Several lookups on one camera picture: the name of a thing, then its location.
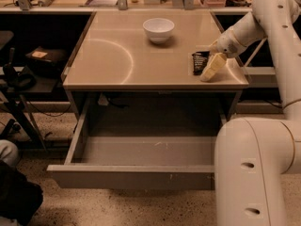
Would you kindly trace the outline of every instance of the open drawer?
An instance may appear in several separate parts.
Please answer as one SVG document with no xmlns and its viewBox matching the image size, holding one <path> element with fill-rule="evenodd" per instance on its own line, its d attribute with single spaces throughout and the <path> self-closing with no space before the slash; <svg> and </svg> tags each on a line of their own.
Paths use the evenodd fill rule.
<svg viewBox="0 0 301 226">
<path fill-rule="evenodd" d="M 220 104 L 213 93 L 90 92 L 64 165 L 61 187 L 212 189 Z"/>
</svg>

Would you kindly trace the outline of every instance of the cabinet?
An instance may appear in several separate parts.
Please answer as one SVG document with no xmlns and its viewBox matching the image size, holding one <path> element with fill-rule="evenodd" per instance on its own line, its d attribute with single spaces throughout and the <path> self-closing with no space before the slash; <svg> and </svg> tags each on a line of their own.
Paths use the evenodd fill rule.
<svg viewBox="0 0 301 226">
<path fill-rule="evenodd" d="M 165 44 L 144 34 L 152 17 L 175 23 Z M 215 136 L 248 86 L 235 59 L 210 83 L 193 74 L 219 34 L 208 9 L 98 10 L 64 72 L 78 124 L 64 165 L 48 167 L 58 184 L 213 188 Z"/>
</svg>

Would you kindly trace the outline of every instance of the speckled floor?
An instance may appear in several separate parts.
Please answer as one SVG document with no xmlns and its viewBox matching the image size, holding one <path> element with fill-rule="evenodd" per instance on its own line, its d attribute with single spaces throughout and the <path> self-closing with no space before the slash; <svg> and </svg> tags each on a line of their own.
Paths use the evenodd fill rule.
<svg viewBox="0 0 301 226">
<path fill-rule="evenodd" d="M 0 113 L 0 122 L 9 115 Z M 75 117 L 35 114 L 42 134 L 49 139 L 71 138 Z M 215 226 L 213 191 L 125 191 L 62 189 L 46 171 L 62 164 L 66 152 L 24 151 L 18 169 L 41 185 L 44 202 L 29 226 Z M 281 177 L 289 226 L 301 225 L 301 176 Z"/>
</svg>

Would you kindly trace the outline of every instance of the table top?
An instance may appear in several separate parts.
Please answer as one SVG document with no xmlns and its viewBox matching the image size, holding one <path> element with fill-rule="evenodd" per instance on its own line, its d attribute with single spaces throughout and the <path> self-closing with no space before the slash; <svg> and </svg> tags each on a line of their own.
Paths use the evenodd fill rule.
<svg viewBox="0 0 301 226">
<path fill-rule="evenodd" d="M 172 37 L 153 44 L 142 24 L 162 17 L 174 22 Z M 220 31 L 207 9 L 98 10 L 64 81 L 65 89 L 243 89 L 235 59 L 210 81 L 193 74 L 192 54 L 208 50 Z"/>
</svg>

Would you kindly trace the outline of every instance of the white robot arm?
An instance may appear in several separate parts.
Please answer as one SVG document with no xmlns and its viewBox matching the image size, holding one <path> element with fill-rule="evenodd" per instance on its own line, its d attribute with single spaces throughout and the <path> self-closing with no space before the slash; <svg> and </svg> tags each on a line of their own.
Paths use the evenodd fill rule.
<svg viewBox="0 0 301 226">
<path fill-rule="evenodd" d="M 280 174 L 301 172 L 301 41 L 294 0 L 254 0 L 213 51 L 236 57 L 255 40 L 269 41 L 285 120 L 227 122 L 215 143 L 218 226 L 287 226 Z"/>
</svg>

